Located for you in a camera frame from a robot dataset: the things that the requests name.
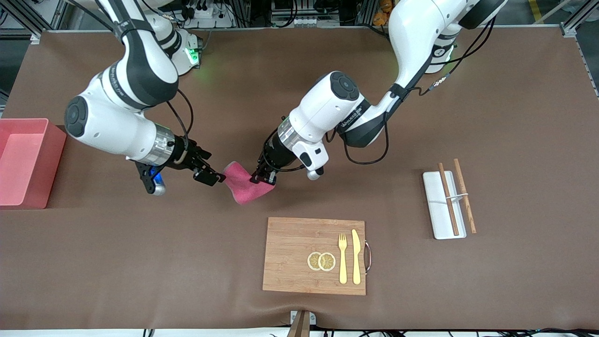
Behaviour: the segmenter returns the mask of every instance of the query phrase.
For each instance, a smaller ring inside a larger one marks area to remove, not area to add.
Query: pink plastic box
[[[0,209],[46,208],[65,139],[46,118],[0,119]]]

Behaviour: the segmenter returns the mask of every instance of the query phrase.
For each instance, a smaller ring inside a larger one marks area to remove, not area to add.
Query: golden fork
[[[339,267],[339,282],[347,283],[347,268],[345,266],[345,249],[347,248],[347,239],[345,234],[339,234],[339,250],[341,251],[341,266]]]

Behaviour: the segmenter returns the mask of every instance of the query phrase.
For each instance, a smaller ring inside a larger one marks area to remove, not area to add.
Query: white tray
[[[447,179],[447,185],[449,187],[450,195],[458,195],[455,189],[455,181],[453,180],[453,173],[451,171],[445,171],[445,178]],[[449,218],[449,209],[447,208],[447,202],[445,201],[445,191],[443,189],[443,182],[441,181],[441,174],[435,172],[425,172],[422,175],[424,180],[424,190],[426,191],[426,200],[428,202],[428,211],[431,214],[432,232],[435,235],[435,239],[462,239],[466,237],[466,227],[464,225],[464,217],[462,216],[462,209],[459,206],[459,200],[462,197],[453,198],[453,212],[455,214],[455,221],[458,223],[459,235],[453,235],[453,228],[451,226],[451,219]]]

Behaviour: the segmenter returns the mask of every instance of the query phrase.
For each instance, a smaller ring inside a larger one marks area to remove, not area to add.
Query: brown table surface
[[[460,35],[459,50],[476,34]],[[122,52],[110,34],[43,34],[5,117],[63,124],[67,102]],[[180,79],[191,136],[213,167],[251,170],[280,117],[331,70],[378,102],[397,63],[367,29],[214,32],[202,68]],[[180,132],[164,105],[147,115]],[[68,139],[49,208],[0,213],[0,327],[276,326],[309,309],[338,329],[599,328],[599,101],[573,39],[495,29],[389,129],[384,161],[351,164],[337,139],[321,179],[280,174],[245,206],[188,171],[165,170],[167,195],[148,195],[132,163]],[[351,153],[383,148],[381,137]],[[479,234],[434,240],[421,174],[455,157]],[[269,216],[364,220],[367,295],[262,291]]]

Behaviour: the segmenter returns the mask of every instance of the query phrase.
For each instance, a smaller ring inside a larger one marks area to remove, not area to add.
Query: yellow tape
[[[528,4],[530,4],[530,9],[533,11],[534,20],[539,21],[543,16],[537,5],[537,0],[528,0]]]

